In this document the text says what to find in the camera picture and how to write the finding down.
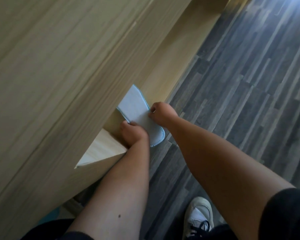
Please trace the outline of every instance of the white sneaker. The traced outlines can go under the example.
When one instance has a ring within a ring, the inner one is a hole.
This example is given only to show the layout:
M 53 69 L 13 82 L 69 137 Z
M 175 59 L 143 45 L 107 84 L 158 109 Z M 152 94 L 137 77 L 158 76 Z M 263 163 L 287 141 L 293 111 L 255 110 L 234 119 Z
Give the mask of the white sneaker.
M 185 212 L 182 240 L 190 236 L 202 236 L 213 227 L 211 204 L 205 198 L 194 198 Z

